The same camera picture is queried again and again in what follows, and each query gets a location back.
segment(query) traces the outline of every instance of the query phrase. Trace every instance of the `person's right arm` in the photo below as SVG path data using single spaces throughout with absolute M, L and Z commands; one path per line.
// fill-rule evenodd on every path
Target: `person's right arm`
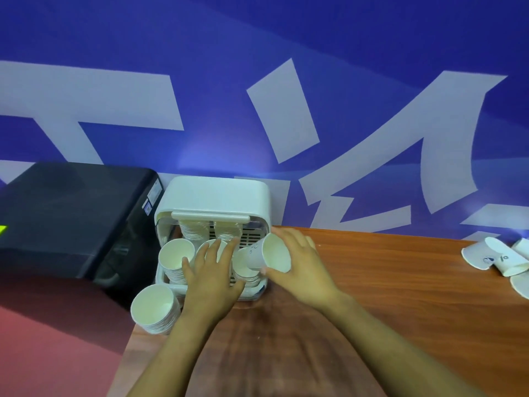
M 285 242 L 292 269 L 281 273 L 266 268 L 265 274 L 330 320 L 349 340 L 388 397 L 485 396 L 341 292 L 310 237 L 288 228 L 274 228 L 272 232 Z

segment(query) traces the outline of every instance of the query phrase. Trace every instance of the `hand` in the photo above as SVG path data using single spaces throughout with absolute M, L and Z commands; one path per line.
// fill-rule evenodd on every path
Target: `hand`
M 300 302 L 320 312 L 325 311 L 340 291 L 323 265 L 314 241 L 295 229 L 273 227 L 272 233 L 280 237 L 287 246 L 292 269 L 288 273 L 282 273 L 264 267 L 264 274 Z
M 182 259 L 183 275 L 187 280 L 182 315 L 191 315 L 207 326 L 215 326 L 225 317 L 244 289 L 244 282 L 240 280 L 230 286 L 230 262 L 239 239 L 231 240 L 217 262 L 220 244 L 221 241 L 216 240 L 213 245 L 206 244 L 199 249 L 195 272 L 188 259 Z

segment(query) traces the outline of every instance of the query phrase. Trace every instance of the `brown wooden tabletop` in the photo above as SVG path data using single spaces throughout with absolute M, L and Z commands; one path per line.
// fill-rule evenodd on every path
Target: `brown wooden tabletop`
M 301 229 L 337 285 L 490 396 L 529 395 L 529 301 L 495 268 L 461 258 L 468 241 Z M 165 336 L 136 327 L 109 396 L 124 396 Z M 208 340 L 188 396 L 384 396 L 320 314 L 271 285 L 238 303 Z

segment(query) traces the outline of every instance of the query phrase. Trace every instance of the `black machine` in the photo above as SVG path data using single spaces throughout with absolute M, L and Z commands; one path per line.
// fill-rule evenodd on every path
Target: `black machine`
M 162 194 L 146 168 L 35 163 L 0 189 L 0 273 L 84 278 L 129 308 L 155 277 Z

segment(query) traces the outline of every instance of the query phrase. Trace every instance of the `sticker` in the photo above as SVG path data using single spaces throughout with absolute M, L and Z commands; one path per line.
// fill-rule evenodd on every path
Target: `sticker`
M 143 211 L 145 212 L 145 214 L 147 214 L 147 215 L 151 214 L 151 211 L 152 211 L 152 205 L 151 205 L 151 203 L 149 202 L 149 199 L 146 199 L 145 202 L 143 202 L 143 205 L 141 206 L 141 208 L 143 209 Z
M 158 199 L 158 196 L 160 196 L 161 192 L 162 184 L 160 183 L 160 179 L 157 179 L 154 185 L 152 186 L 151 190 L 149 191 L 149 194 L 147 195 L 147 198 L 149 199 L 149 202 L 151 202 L 152 206 L 155 205 L 156 200 Z

